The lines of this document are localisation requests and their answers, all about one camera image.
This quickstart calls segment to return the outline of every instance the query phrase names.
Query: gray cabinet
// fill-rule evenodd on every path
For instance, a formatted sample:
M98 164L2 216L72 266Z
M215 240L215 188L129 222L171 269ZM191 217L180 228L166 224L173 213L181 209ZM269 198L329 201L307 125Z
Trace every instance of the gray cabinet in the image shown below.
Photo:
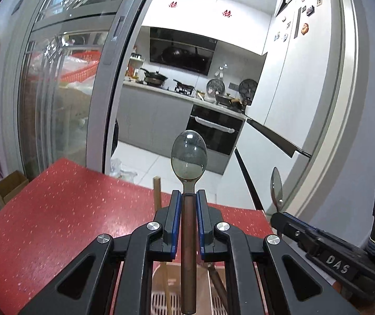
M189 121L193 103L161 94L153 119L153 148L160 155L170 157L174 140Z
M119 140L170 157L192 106L177 96L123 85L117 110Z

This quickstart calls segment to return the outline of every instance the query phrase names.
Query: door frame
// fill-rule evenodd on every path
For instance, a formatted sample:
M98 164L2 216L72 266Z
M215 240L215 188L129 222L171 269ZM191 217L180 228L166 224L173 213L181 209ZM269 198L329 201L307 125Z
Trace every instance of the door frame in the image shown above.
M103 48L88 117L89 169L108 174L117 108L126 67L152 0L124 0Z
M20 13L20 22L16 23L9 34L0 87L0 110L2 110L0 117L2 145L0 149L3 150L3 153L0 153L0 165L3 174L15 170L24 171L18 138L19 83L27 42L43 3L44 0L23 0L17 12Z

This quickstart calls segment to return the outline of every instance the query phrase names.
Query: spoon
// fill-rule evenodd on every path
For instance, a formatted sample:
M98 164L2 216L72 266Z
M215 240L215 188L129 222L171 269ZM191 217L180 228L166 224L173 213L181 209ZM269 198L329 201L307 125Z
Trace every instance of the spoon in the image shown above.
M183 184L181 220L181 291L183 314L196 313L196 195L195 184L208 162L204 139L186 130L174 141L171 166Z
M271 199L277 212L279 212L283 208L283 182L276 167L274 167L271 175ZM277 235L282 236L282 233L277 231Z

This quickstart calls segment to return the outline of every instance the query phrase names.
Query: red countertop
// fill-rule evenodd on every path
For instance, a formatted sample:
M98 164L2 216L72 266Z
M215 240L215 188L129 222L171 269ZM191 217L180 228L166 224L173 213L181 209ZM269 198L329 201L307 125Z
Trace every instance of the red countertop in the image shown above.
M212 206L247 234L272 233L261 211ZM57 161L0 212L0 309L17 314L97 235L129 234L153 219L153 207L150 189Z

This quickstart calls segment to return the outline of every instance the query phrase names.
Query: oven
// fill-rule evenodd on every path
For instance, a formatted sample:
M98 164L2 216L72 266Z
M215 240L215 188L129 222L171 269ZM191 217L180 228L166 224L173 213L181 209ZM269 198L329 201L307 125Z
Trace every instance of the oven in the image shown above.
M194 130L205 141L208 150L230 155L243 121L198 105L193 105L186 130Z

